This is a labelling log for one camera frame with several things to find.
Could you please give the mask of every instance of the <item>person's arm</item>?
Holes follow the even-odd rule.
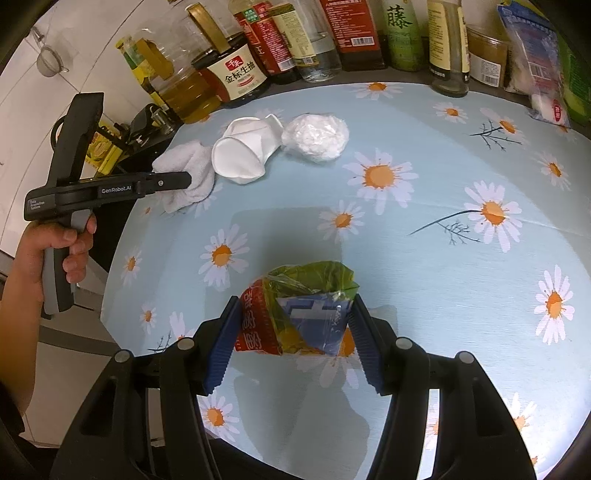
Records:
[[[0,382],[10,393],[19,412],[27,410],[35,386],[35,361],[43,305],[41,270],[46,248],[70,247],[64,260],[67,281],[77,283],[86,275],[88,250],[96,231],[90,217],[78,234],[56,223],[33,222],[24,231],[0,302]]]

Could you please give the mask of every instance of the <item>table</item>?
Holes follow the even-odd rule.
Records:
[[[136,203],[106,286],[109,333],[135,355],[157,351],[272,268],[338,260],[398,335],[431,353],[476,355],[543,477],[591,408],[591,142],[503,99],[376,82],[219,111],[170,147],[213,144],[239,116],[306,112],[349,125],[335,162],[280,152],[259,181],[218,178],[207,200],[179,212],[164,213],[156,196]],[[221,245],[230,257],[225,249],[214,264]],[[419,478],[433,464],[438,398]],[[365,479],[388,403],[348,335],[335,358],[235,353],[200,400],[214,435],[315,480]]]

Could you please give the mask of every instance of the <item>tiled wall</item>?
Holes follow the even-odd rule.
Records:
[[[380,25],[379,0],[371,1]],[[496,3],[464,0],[467,22],[497,23]],[[426,31],[427,1],[413,4]],[[112,122],[130,122],[150,101],[114,44],[169,8],[166,0],[60,0],[37,26],[70,70],[61,76],[46,78],[38,72],[38,48],[31,37],[18,47],[0,76],[0,250],[16,252],[26,226],[24,197],[45,183],[49,132],[77,92],[105,92],[104,113]]]

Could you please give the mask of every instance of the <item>red label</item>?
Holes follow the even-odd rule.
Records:
[[[238,67],[241,67],[242,65],[244,65],[244,62],[242,61],[240,55],[237,55],[232,60],[228,60],[226,62],[226,67],[228,67],[228,70],[230,70],[230,72],[232,70],[236,70]]]
[[[320,0],[339,51],[379,50],[378,34],[366,0]]]
[[[270,6],[269,2],[262,2],[237,13],[234,17],[267,71],[277,74],[292,69],[295,63],[283,36],[277,30],[273,19],[269,17],[267,8]]]
[[[258,350],[281,355],[282,350],[275,335],[275,329],[262,288],[262,280],[257,280],[240,297],[242,302],[242,326],[234,347],[237,352]]]
[[[560,118],[562,117],[562,108],[560,107],[558,100],[556,100],[556,99],[554,100],[553,106],[554,106],[554,120],[556,120],[557,122],[560,122]]]

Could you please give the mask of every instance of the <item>crumpled paper cup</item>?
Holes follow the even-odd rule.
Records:
[[[283,125],[271,114],[264,119],[237,118],[214,143],[212,165],[215,172],[239,184],[247,184],[265,174],[265,163],[281,146]]]

